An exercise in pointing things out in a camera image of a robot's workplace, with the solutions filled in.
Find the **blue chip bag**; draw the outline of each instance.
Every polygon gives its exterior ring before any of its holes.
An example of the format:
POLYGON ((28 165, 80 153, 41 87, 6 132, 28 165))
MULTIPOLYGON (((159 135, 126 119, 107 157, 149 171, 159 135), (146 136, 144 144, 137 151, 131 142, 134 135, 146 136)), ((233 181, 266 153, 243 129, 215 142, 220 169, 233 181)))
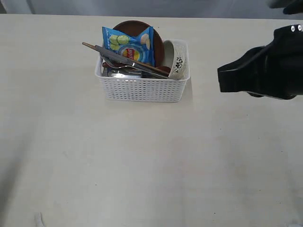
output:
POLYGON ((137 37, 102 27, 104 47, 132 60, 155 66, 153 27, 148 27, 137 37))

